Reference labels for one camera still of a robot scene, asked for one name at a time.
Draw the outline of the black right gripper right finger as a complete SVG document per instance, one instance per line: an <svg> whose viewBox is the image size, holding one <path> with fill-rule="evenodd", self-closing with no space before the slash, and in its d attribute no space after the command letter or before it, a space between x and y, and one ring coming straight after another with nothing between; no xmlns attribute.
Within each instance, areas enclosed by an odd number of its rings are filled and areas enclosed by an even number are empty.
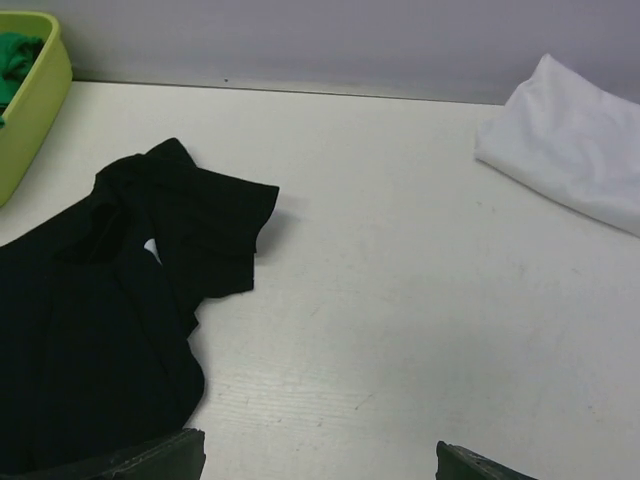
<svg viewBox="0 0 640 480"><path fill-rule="evenodd" d="M535 480L459 445L439 441L436 480Z"/></svg>

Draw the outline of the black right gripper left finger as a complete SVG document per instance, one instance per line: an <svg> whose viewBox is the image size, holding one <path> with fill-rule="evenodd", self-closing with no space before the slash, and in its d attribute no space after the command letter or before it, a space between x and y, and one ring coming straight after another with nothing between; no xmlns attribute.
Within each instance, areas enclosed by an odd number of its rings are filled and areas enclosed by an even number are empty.
<svg viewBox="0 0 640 480"><path fill-rule="evenodd" d="M170 435L82 461L27 474L26 480L119 480L201 478L206 462L205 432L185 428Z"/></svg>

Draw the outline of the black t-shirt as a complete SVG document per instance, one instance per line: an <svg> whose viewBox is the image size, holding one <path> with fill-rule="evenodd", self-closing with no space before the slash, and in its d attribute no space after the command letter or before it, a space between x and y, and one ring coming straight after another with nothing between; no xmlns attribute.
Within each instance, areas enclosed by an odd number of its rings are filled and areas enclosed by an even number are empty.
<svg viewBox="0 0 640 480"><path fill-rule="evenodd" d="M1 470L20 475L180 430L205 378L207 299L250 291L279 190L198 167L176 139L117 160L1 249Z"/></svg>

